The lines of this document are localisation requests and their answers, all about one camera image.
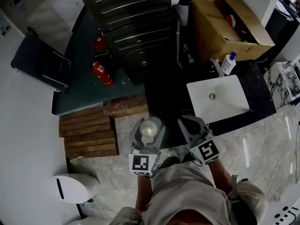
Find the soap bottle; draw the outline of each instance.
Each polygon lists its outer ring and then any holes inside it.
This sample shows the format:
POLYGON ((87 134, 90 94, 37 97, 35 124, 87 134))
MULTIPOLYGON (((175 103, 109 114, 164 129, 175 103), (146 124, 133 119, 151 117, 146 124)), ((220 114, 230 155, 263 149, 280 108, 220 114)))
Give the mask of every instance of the soap bottle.
POLYGON ((229 75, 231 73, 232 69, 234 68, 234 66, 236 65, 236 62, 234 60, 235 57, 236 57, 235 52, 232 52, 231 55, 227 54, 225 56, 225 59, 221 65, 221 68, 226 75, 229 75))

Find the sink drain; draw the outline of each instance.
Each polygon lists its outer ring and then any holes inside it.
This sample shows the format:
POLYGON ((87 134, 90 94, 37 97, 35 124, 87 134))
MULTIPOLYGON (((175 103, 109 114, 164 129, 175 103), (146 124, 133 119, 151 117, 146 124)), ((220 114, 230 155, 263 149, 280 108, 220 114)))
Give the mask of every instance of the sink drain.
POLYGON ((209 98, 210 98, 210 100, 215 100, 216 99, 216 95, 214 93, 210 93, 209 94, 209 98))

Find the open cardboard box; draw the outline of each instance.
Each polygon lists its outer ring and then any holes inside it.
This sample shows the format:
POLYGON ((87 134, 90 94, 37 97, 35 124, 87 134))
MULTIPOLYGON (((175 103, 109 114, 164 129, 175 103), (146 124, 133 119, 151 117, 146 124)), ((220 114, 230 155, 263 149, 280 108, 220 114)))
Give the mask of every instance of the open cardboard box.
POLYGON ((255 60, 275 44, 261 22, 243 0, 191 0, 189 22, 199 60, 207 64, 211 57, 222 62, 235 52, 235 60, 255 60), (226 20, 233 15, 248 34, 243 42, 226 20))

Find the sink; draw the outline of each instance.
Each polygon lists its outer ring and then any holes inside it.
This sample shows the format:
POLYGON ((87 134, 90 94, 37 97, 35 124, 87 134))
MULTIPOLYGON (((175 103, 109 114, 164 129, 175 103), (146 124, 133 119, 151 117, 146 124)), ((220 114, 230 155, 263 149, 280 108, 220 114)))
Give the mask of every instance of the sink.
POLYGON ((236 75, 187 84, 196 117, 211 123, 250 111, 236 75))

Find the wooden plank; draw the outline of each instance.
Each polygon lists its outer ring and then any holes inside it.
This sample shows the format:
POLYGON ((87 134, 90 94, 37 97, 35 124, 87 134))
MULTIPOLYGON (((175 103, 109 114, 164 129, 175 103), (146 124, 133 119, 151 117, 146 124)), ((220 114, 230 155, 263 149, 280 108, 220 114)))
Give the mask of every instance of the wooden plank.
POLYGON ((116 99, 104 106, 104 114, 113 118, 146 112, 148 105, 145 95, 116 99))
POLYGON ((87 140, 87 141, 65 142, 65 147, 94 146, 94 145, 109 144, 115 142, 116 142, 115 137, 108 137, 108 138, 100 138, 100 139, 87 140))
POLYGON ((95 157, 108 157, 118 155, 117 150, 106 150, 97 152, 73 152, 66 153, 66 158, 77 158, 79 156, 84 156, 85 158, 95 158, 95 157))
POLYGON ((68 119, 77 118, 77 117, 81 117, 81 116, 85 116, 85 115, 90 115, 90 114, 98 113, 98 112, 101 112, 101 111, 103 111, 103 106, 92 107, 92 108, 89 108, 89 109, 85 109, 85 110, 81 110, 81 111, 78 111, 78 112, 73 112, 73 113, 61 116, 60 120, 65 121, 65 120, 68 120, 68 119))
POLYGON ((83 146, 83 147, 65 147, 66 153, 72 152, 97 152, 106 150, 116 150, 116 144, 101 144, 95 146, 83 146))
POLYGON ((93 114, 90 114, 90 115, 81 116, 81 117, 78 117, 78 118, 71 118, 71 119, 68 119, 68 120, 60 120, 60 127, 70 125, 70 124, 79 123, 79 122, 94 120, 94 119, 102 118, 102 117, 105 117, 105 116, 106 115, 102 111, 102 112, 97 112, 97 113, 93 113, 93 114))
POLYGON ((106 123, 106 124, 96 125, 92 127, 84 127, 84 128, 79 128, 79 129, 74 129, 69 131, 63 131, 60 132, 60 137, 71 137, 80 134, 96 133, 96 132, 103 132, 109 130, 111 130, 111 124, 106 123))
POLYGON ((90 120, 90 121, 85 121, 85 122, 80 122, 80 123, 76 123, 76 124, 62 126, 62 127, 60 127, 60 131, 63 132, 63 131, 69 131, 69 130, 74 130, 74 129, 78 129, 78 128, 92 127, 95 125, 101 125, 101 124, 105 124, 105 123, 109 123, 109 117, 103 117, 103 118, 98 118, 98 119, 94 119, 94 120, 90 120))
POLYGON ((94 140, 94 139, 107 138, 107 137, 114 137, 114 131, 111 130, 111 131, 105 131, 100 133, 82 134, 79 136, 65 137, 64 141, 65 143, 72 143, 72 142, 94 140))

